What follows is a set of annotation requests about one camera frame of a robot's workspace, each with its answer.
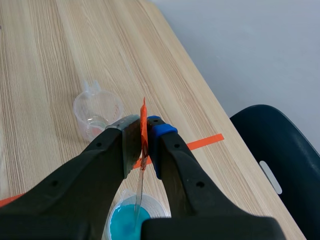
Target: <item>wooden table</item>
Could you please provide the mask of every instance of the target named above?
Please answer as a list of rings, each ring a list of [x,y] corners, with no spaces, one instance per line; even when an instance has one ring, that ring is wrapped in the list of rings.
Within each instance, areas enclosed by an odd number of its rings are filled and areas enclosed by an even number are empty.
[[[304,236],[159,10],[144,0],[0,1],[0,198],[24,193],[78,155],[73,101],[83,81],[118,94],[124,114],[178,128],[186,143],[223,134],[193,151],[239,207],[275,217],[288,239]],[[135,190],[138,170],[121,185]],[[144,192],[169,210],[148,166]]]

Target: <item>plastic cup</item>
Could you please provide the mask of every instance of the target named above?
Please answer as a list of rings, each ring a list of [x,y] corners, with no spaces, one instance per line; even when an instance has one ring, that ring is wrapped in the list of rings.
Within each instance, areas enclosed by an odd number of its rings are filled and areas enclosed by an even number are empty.
[[[85,82],[84,91],[73,102],[73,112],[82,137],[91,142],[122,117],[124,105],[114,93],[101,90],[97,81],[92,86]]]
[[[122,207],[130,204],[136,204],[136,193],[126,189],[123,191],[119,202],[114,206],[108,219],[106,220],[104,235],[107,239],[112,240],[111,232],[110,232],[110,223],[115,210],[120,206]],[[141,207],[148,212],[151,218],[168,218],[169,217],[168,213],[165,211],[161,203],[158,200],[156,200],[154,197],[148,194],[145,194],[145,193],[142,194]]]

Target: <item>orange tape line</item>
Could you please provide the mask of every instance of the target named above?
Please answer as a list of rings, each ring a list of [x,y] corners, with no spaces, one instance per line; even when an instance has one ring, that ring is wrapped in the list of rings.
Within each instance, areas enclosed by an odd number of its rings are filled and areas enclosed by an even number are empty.
[[[0,208],[3,207],[4,205],[11,203],[12,201],[16,200],[17,198],[19,198],[22,195],[23,194],[19,194],[17,196],[12,196],[12,197],[8,197],[6,199],[0,200]]]
[[[202,147],[207,146],[209,144],[214,144],[214,143],[220,142],[224,139],[225,139],[224,136],[221,133],[219,133],[217,135],[209,136],[209,137],[197,140],[197,141],[190,142],[187,144],[187,146],[189,147],[190,150],[194,150],[194,149],[202,148]],[[141,158],[136,162],[136,164],[133,166],[133,168],[134,169],[140,168],[140,162],[141,162]],[[151,163],[152,163],[151,159],[148,156],[146,164],[151,164]],[[20,194],[17,196],[12,196],[12,197],[0,200],[0,208],[4,205],[11,203],[12,201],[16,200],[17,198],[19,198],[22,195],[23,194]]]
[[[214,143],[220,142],[220,141],[222,141],[224,139],[225,139],[224,136],[221,133],[219,133],[219,134],[216,134],[216,135],[213,135],[213,136],[209,136],[209,137],[197,140],[197,141],[193,141],[193,142],[187,143],[187,146],[188,146],[188,148],[190,150],[195,150],[195,149],[207,146],[209,144],[214,144]],[[141,158],[139,158],[139,160],[133,166],[133,169],[140,168],[140,163],[141,163]],[[152,163],[151,159],[148,156],[148,160],[147,160],[146,164],[151,164],[151,163]]]
[[[220,142],[222,140],[224,140],[224,136],[222,136],[221,133],[217,134],[217,135],[213,135],[213,136],[209,136],[203,139],[200,139],[198,141],[193,141],[187,144],[188,148],[190,150],[195,150],[198,148],[202,148],[204,146],[207,146],[209,144],[214,144],[216,142]]]

